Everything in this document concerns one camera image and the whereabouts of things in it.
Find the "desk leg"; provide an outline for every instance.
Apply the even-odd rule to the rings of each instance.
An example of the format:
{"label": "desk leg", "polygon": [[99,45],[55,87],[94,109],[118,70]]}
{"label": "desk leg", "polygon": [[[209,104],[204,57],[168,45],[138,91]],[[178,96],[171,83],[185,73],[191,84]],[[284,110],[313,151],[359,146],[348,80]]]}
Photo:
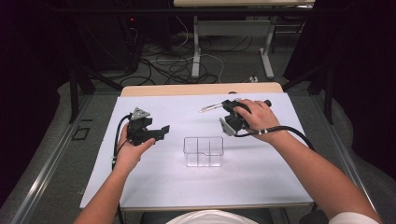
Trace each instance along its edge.
{"label": "desk leg", "polygon": [[192,77],[199,76],[199,65],[201,61],[201,50],[199,48],[198,17],[194,16],[194,60],[192,64]]}
{"label": "desk leg", "polygon": [[270,59],[268,58],[268,52],[271,48],[271,41],[274,36],[275,26],[276,17],[272,17],[270,25],[268,26],[268,35],[265,40],[264,49],[260,49],[260,55],[262,56],[262,65],[264,66],[265,75],[267,75],[268,79],[274,79],[274,72],[271,67]]}

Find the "wooden table edge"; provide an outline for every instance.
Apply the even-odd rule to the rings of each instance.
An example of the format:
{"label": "wooden table edge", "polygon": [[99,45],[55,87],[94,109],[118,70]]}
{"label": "wooden table edge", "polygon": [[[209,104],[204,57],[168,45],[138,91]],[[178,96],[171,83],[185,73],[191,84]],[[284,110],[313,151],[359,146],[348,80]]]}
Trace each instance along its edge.
{"label": "wooden table edge", "polygon": [[227,84],[189,84],[128,86],[122,89],[120,96],[166,96],[166,95],[208,95],[258,92],[283,92],[276,82],[261,83],[227,83]]}

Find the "white tabletop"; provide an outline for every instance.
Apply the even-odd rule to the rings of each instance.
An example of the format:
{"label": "white tabletop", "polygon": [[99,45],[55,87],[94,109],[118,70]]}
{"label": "white tabletop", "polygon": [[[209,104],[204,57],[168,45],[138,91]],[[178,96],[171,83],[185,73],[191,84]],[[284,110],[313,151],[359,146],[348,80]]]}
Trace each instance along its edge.
{"label": "white tabletop", "polygon": [[305,6],[315,0],[174,0],[175,7]]}
{"label": "white tabletop", "polygon": [[[136,106],[151,114],[150,130],[170,125],[170,132],[142,156],[128,177],[120,200],[122,208],[149,211],[312,203],[270,145],[253,137],[236,138],[223,133],[219,118],[228,113],[222,108],[198,113],[203,106],[237,97],[271,100],[283,125],[303,131],[286,93],[119,97],[80,207],[87,205],[111,172],[117,125]],[[222,165],[187,167],[183,139],[191,136],[223,137]]]}

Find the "black curtain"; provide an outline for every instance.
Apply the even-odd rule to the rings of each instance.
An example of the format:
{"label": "black curtain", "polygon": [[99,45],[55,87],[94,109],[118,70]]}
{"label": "black curtain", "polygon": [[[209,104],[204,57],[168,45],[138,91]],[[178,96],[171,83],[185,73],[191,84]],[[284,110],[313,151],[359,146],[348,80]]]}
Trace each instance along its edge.
{"label": "black curtain", "polygon": [[[396,8],[391,1],[318,0],[285,77],[334,69],[333,97],[353,125],[353,150],[396,179]],[[334,15],[327,9],[345,10]],[[327,70],[308,78],[325,80]]]}
{"label": "black curtain", "polygon": [[35,1],[0,4],[0,204],[35,155],[68,80],[46,18]]}

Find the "left hand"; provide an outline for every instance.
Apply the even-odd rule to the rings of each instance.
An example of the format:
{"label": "left hand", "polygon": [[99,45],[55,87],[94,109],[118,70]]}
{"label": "left hand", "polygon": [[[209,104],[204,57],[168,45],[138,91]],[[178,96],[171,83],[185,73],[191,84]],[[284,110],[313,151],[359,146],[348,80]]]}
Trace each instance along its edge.
{"label": "left hand", "polygon": [[123,172],[125,175],[131,173],[140,161],[142,154],[155,143],[154,138],[150,138],[139,146],[134,146],[132,143],[125,142],[127,140],[128,125],[129,123],[125,124],[122,128],[120,140],[117,145],[119,154],[117,156],[116,166],[114,167],[114,171]]}

